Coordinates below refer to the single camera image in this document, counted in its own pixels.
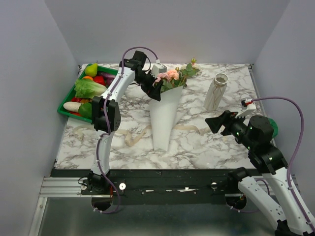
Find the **pink flower stems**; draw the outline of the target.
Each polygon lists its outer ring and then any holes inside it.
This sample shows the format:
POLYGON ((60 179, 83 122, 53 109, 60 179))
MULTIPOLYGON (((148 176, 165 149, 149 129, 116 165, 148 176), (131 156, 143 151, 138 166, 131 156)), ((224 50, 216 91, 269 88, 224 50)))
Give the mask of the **pink flower stems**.
POLYGON ((156 88, 158 85, 161 85, 160 93, 163 93, 177 87, 186 86, 187 79, 188 75, 186 74, 185 69, 170 69, 157 75, 153 87, 156 88))

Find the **white wrapping paper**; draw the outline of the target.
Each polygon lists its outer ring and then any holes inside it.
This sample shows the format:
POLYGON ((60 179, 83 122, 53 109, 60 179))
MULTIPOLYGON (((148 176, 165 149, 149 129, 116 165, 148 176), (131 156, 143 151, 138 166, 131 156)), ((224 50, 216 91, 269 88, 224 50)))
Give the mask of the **white wrapping paper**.
POLYGON ((154 150, 168 151, 171 131, 183 116, 177 115, 183 87, 172 88, 161 93, 161 101, 149 103, 154 150))

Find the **white flower with leaves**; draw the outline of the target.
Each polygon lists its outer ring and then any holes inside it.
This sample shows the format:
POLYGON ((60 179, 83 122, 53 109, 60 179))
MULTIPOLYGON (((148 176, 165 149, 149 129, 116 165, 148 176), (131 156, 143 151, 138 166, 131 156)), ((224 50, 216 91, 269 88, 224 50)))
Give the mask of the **white flower with leaves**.
POLYGON ((188 64, 182 66, 180 71, 186 77, 197 75, 200 72, 200 68, 196 63, 196 58, 192 58, 188 64))

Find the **beige ribbon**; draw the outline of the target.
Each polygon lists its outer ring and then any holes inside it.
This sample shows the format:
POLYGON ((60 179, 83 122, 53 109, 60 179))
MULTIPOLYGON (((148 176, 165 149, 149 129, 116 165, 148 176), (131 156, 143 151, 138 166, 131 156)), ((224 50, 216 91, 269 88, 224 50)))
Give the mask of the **beige ribbon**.
MULTIPOLYGON (((73 129, 72 133, 73 135, 78 139, 78 140, 83 140, 83 129, 87 129, 87 130, 93 130, 94 127, 92 125, 80 125, 77 126, 73 129)), ((143 131, 141 133, 139 133, 137 136, 135 136, 134 138, 132 137, 132 134, 130 133, 129 130, 126 129, 118 129, 116 131, 117 134, 122 134, 125 135, 125 144, 128 147, 132 147, 133 145, 135 145, 137 142, 139 142, 139 140, 146 134, 147 130, 152 129, 151 125, 147 125, 143 131)), ((198 132, 200 135, 204 135, 205 133, 210 132, 210 128, 209 127, 205 127, 202 129, 198 129, 196 126, 194 125, 174 125, 173 129, 175 130, 187 130, 187 131, 196 131, 198 132)))

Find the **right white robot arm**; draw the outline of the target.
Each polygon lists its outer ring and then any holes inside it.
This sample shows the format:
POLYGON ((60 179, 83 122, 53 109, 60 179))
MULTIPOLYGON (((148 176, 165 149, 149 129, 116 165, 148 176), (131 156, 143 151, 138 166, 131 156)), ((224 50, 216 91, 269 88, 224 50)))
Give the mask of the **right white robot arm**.
POLYGON ((245 194, 268 219, 277 236, 313 236, 315 218, 303 202, 288 172, 282 152, 272 143, 273 127, 268 118, 253 116, 248 124, 237 113, 224 111, 220 116, 205 120, 212 133, 232 135, 248 150, 248 158, 276 196, 273 199, 240 167, 228 173, 223 186, 233 193, 245 194))

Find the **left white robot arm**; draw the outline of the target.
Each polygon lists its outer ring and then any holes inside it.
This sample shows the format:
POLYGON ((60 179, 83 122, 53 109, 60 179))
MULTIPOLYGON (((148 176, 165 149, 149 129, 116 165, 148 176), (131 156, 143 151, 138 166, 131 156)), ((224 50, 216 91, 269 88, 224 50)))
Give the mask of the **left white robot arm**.
POLYGON ((87 180, 81 184, 83 194, 108 193, 115 185, 109 180, 110 150, 115 132, 121 123, 119 102, 127 87, 136 82, 148 97, 160 101, 162 83, 155 85, 159 73, 167 71, 159 59, 149 67, 143 69, 147 55, 140 47, 135 48, 133 57, 122 57, 119 71, 106 92, 92 99, 92 124, 99 133, 95 148, 93 166, 87 175, 87 180))

